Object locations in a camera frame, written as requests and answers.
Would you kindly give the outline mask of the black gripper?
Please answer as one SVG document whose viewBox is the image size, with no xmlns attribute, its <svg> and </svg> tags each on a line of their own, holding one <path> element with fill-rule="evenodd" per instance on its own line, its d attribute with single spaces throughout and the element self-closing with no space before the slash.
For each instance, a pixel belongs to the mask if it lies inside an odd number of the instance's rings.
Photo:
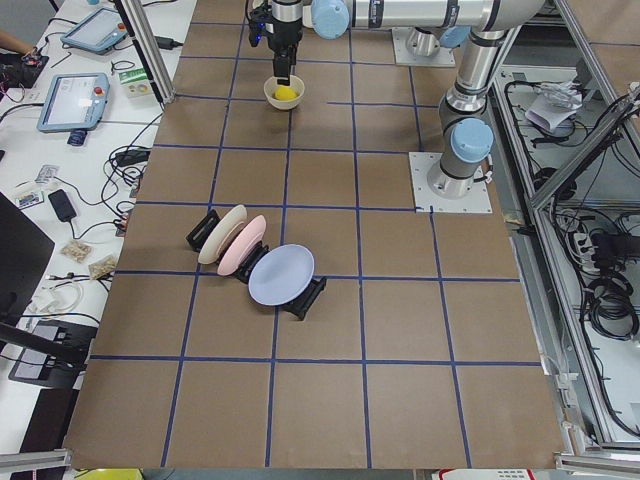
<svg viewBox="0 0 640 480">
<path fill-rule="evenodd" d="M 284 22 L 272 21 L 272 32 L 268 37 L 268 46 L 274 54 L 273 76 L 278 85 L 291 84 L 291 72 L 296 65 L 296 52 L 302 39 L 302 19 Z"/>
</svg>

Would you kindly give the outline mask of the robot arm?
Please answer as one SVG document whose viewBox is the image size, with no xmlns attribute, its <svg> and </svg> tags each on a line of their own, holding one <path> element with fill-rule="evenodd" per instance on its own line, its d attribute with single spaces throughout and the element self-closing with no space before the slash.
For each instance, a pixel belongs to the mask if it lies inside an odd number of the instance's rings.
<svg viewBox="0 0 640 480">
<path fill-rule="evenodd" d="M 409 27 L 440 36 L 442 45 L 454 48 L 467 42 L 454 84 L 442 98 L 439 116 L 451 178 L 472 176 L 476 166 L 466 166 L 460 154 L 451 152 L 454 126 L 478 118 L 486 105 L 486 93 L 496 69 L 509 51 L 511 33 L 535 16 L 541 1 L 312 1 L 311 23 L 324 39 L 341 37 L 356 28 Z M 263 1 L 244 7 L 250 44 L 261 39 L 273 52 L 273 72 L 280 85 L 290 83 L 298 45 L 303 37 L 304 6 L 301 1 Z"/>
</svg>

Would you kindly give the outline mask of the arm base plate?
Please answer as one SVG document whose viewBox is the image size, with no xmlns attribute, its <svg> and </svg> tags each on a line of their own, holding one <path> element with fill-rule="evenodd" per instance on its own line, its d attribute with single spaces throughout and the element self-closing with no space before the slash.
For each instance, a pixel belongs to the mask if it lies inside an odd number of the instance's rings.
<svg viewBox="0 0 640 480">
<path fill-rule="evenodd" d="M 391 29 L 395 63 L 401 66 L 453 68 L 453 50 L 441 45 L 441 28 L 396 27 Z"/>
<path fill-rule="evenodd" d="M 474 176 L 454 179 L 441 169 L 439 152 L 410 152 L 414 209 L 418 213 L 491 214 L 491 176 L 480 166 Z"/>
</svg>

